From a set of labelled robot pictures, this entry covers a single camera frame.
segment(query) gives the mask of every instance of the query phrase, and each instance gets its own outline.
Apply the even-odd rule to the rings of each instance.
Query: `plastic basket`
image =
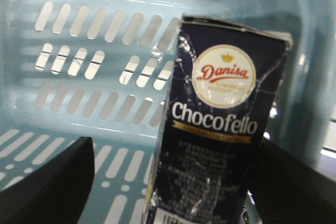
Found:
[[[96,176],[79,223],[139,223],[182,13],[292,33],[269,132],[303,161],[316,159],[331,113],[333,0],[0,4],[0,189],[92,136]],[[295,137],[308,144],[288,144]],[[252,210],[250,220],[258,221]]]

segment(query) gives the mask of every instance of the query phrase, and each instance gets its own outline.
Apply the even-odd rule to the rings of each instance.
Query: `dark blue package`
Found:
[[[184,16],[143,224],[237,224],[288,34]]]

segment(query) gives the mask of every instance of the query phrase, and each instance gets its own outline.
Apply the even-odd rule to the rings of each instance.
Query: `white circle logo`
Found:
[[[217,45],[198,57],[192,79],[203,102],[216,108],[230,108],[249,97],[256,83],[256,69],[240,48]]]

